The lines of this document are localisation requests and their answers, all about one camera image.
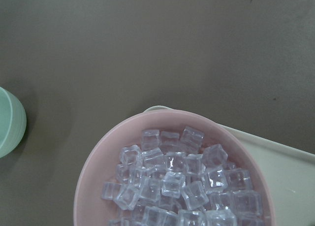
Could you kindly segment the clear ice cubes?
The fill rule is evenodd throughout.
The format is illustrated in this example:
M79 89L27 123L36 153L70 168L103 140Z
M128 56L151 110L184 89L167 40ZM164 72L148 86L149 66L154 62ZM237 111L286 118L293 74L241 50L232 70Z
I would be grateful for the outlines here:
M250 172L229 161L220 144L204 147L204 133L142 131L123 147L116 179L101 198L117 206L110 226L263 226L261 195Z

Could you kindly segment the pink bowl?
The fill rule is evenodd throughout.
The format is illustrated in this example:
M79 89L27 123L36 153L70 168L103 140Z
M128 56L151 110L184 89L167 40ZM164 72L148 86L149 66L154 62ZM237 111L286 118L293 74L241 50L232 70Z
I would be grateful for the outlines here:
M263 218L267 226L275 226L276 215L266 180L254 158L241 142L221 125L194 113L160 109L132 116L113 127L96 144L81 171L74 198L75 226L105 226L115 217L117 208L100 198L103 182L114 176L122 147L135 144L144 129L164 129L181 132L190 126L205 133L205 143L222 144L232 161L248 169L253 188L262 196Z

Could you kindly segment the mint green bowl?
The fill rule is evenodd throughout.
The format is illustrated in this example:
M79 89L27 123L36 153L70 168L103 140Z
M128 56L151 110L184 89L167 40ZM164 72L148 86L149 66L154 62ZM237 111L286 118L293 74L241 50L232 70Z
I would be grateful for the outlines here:
M12 152L21 142L27 125L22 103L9 91L0 88L0 157Z

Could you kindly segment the cream rectangular tray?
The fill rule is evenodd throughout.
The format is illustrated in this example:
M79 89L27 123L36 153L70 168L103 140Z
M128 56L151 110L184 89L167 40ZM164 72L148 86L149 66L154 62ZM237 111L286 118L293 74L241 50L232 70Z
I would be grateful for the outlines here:
M270 209L264 209L267 226L315 224L315 156L228 126L253 157L267 184Z

